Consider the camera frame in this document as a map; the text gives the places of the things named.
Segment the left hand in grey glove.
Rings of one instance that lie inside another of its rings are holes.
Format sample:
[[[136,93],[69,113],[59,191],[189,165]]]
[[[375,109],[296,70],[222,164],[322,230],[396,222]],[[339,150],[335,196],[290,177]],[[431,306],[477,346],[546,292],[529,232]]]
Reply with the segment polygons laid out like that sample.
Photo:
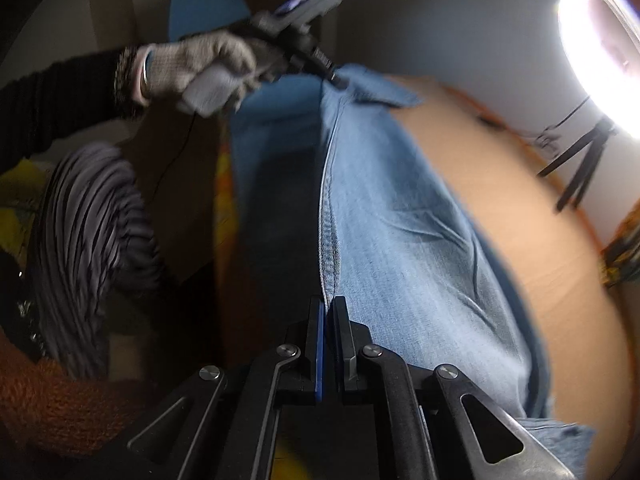
[[[256,70],[253,51],[242,38],[220,30],[170,44],[140,47],[131,69],[132,99],[142,106],[153,100],[178,100],[178,110],[192,115],[193,106],[184,104],[181,96],[214,63],[235,70],[242,78],[225,103],[231,98],[241,102],[247,93],[259,87],[259,80],[253,75]]]

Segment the left forearm in black sleeve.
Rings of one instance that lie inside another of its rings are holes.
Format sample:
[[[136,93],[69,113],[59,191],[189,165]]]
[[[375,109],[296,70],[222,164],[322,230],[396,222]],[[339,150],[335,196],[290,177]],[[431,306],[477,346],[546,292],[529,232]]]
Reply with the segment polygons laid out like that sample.
[[[1,89],[1,171],[46,152],[54,141],[142,114],[134,100],[138,49],[124,47],[64,62]]]

